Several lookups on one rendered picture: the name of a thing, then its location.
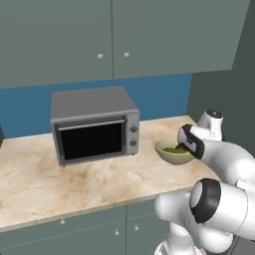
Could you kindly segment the grey-green base cupboard door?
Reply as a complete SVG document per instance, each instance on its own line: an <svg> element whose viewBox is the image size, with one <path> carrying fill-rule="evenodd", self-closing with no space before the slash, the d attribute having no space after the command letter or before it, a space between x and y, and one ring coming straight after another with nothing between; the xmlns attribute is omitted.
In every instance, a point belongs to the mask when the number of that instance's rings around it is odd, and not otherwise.
<svg viewBox="0 0 255 255"><path fill-rule="evenodd" d="M153 214L127 221L127 255L154 255L157 246L167 236L168 223Z"/></svg>
<svg viewBox="0 0 255 255"><path fill-rule="evenodd" d="M2 248L0 255L126 255L126 223L122 220Z"/></svg>

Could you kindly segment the black glass oven door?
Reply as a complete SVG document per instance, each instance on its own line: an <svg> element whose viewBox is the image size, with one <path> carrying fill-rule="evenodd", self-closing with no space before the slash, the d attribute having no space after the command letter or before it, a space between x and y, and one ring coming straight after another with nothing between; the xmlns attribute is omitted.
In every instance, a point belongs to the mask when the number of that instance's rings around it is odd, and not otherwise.
<svg viewBox="0 0 255 255"><path fill-rule="evenodd" d="M116 120L126 120L126 122L101 127L59 130L61 127ZM59 164L68 165L123 155L126 152L126 125L127 119L125 117L55 125L54 131Z"/></svg>

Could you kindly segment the dark grey tall cabinet panel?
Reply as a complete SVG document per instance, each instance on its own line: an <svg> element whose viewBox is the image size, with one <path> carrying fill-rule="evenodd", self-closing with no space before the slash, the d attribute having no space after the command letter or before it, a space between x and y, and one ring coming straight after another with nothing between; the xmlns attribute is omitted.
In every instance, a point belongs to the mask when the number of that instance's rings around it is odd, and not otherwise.
<svg viewBox="0 0 255 255"><path fill-rule="evenodd" d="M223 113L227 141L255 147L255 0L251 0L230 71L194 74L186 112L196 122L206 109Z"/></svg>

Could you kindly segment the cream bowl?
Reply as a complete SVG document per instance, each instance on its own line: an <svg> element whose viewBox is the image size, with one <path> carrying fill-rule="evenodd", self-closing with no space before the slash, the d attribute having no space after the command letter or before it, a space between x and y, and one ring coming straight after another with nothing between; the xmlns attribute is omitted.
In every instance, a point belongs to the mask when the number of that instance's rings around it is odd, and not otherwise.
<svg viewBox="0 0 255 255"><path fill-rule="evenodd" d="M186 164L193 160L193 155L187 153L167 153L162 151L165 147L176 148L178 146L176 137L168 137L155 143L154 148L157 154L166 162L173 165Z"/></svg>

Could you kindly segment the grey toaster oven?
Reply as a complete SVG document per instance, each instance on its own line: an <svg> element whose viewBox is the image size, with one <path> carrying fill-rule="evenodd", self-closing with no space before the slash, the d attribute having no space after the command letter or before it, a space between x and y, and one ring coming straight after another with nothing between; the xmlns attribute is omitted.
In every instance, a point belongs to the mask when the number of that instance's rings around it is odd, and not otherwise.
<svg viewBox="0 0 255 255"><path fill-rule="evenodd" d="M51 104L51 127L55 147L55 125L94 122L115 117L127 119L126 152L119 156L136 154L139 140L139 110L124 87L54 92ZM129 130L131 127L137 127L137 132L131 132ZM136 146L129 144L133 139L137 141Z"/></svg>

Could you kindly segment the grey-green drawer front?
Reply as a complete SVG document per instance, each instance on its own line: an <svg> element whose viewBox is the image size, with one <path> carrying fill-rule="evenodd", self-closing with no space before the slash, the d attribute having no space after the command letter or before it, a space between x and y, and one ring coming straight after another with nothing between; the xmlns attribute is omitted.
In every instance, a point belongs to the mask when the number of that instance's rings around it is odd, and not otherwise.
<svg viewBox="0 0 255 255"><path fill-rule="evenodd" d="M127 218L135 218L139 216L144 216L148 214L153 214L154 210L154 200L140 201L127 206Z"/></svg>
<svg viewBox="0 0 255 255"><path fill-rule="evenodd" d="M66 220L65 225L60 224L61 219ZM119 222L126 219L126 208L121 206L61 219L2 232L0 233L0 249Z"/></svg>

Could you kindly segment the grey-green wall cupboard door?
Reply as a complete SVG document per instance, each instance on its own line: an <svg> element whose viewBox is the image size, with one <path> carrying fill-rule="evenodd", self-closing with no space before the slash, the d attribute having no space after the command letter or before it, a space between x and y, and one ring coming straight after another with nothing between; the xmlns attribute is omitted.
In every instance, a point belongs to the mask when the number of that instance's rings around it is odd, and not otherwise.
<svg viewBox="0 0 255 255"><path fill-rule="evenodd" d="M115 77L231 69L250 1L112 0Z"/></svg>
<svg viewBox="0 0 255 255"><path fill-rule="evenodd" d="M0 0L0 88L106 80L112 71L111 0Z"/></svg>

